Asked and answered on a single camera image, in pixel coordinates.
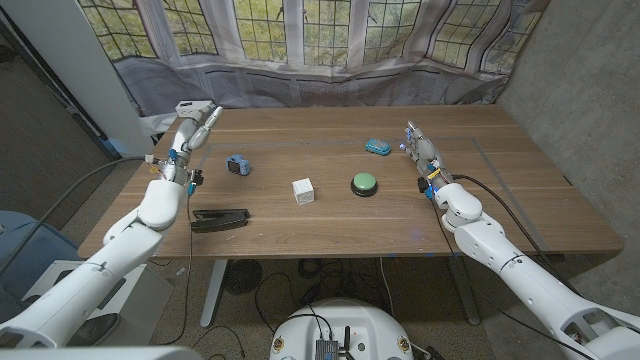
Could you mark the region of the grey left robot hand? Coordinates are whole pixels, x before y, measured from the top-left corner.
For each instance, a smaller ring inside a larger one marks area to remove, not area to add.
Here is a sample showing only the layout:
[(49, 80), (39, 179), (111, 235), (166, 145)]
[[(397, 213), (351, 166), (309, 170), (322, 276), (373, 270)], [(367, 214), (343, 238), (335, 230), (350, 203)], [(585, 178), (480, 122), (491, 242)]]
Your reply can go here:
[(175, 110), (182, 123), (169, 148), (168, 158), (154, 159), (151, 165), (158, 171), (159, 180), (185, 185), (190, 179), (188, 164), (191, 153), (207, 142), (224, 108), (215, 105), (211, 100), (185, 100), (181, 101)]

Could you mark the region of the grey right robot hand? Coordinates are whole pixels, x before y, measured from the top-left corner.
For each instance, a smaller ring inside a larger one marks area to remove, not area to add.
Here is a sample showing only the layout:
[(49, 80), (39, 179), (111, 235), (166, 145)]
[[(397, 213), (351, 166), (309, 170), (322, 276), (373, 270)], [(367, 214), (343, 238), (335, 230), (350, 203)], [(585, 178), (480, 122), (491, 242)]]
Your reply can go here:
[(439, 150), (411, 120), (407, 122), (405, 134), (406, 142), (400, 145), (400, 149), (416, 163), (420, 174), (419, 191), (433, 200), (442, 187), (453, 181), (453, 177), (446, 169)]

